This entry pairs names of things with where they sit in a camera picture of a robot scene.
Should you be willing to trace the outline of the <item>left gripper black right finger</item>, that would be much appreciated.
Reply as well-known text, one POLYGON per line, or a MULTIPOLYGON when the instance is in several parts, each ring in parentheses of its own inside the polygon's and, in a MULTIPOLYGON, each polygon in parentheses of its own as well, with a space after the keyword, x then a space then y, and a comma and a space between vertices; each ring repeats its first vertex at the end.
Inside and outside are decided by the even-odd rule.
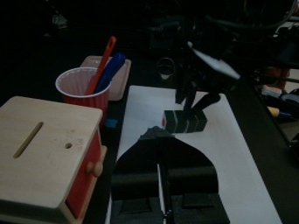
POLYGON ((160 128, 154 146, 165 224, 229 224, 216 168, 206 156, 160 128))

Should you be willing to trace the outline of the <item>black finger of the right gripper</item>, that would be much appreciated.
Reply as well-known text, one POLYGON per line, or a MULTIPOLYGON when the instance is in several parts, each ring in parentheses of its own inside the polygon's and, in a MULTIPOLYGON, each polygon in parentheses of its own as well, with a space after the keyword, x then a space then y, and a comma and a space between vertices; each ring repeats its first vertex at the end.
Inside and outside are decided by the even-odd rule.
POLYGON ((220 95, 213 93, 206 93, 194 106, 192 107, 193 111, 204 110, 210 104, 216 103, 220 100, 220 95))
POLYGON ((182 104, 182 111, 185 113, 192 112, 192 104, 194 100, 197 84, 186 75, 177 77, 176 91, 174 91, 174 103, 182 104))

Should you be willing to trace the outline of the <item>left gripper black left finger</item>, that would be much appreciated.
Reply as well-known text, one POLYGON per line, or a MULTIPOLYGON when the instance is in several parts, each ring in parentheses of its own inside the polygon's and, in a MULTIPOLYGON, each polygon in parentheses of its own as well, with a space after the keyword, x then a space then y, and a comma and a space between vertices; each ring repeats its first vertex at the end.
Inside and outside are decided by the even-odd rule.
POLYGON ((109 224, 162 224, 154 131, 117 157, 110 181, 109 224))

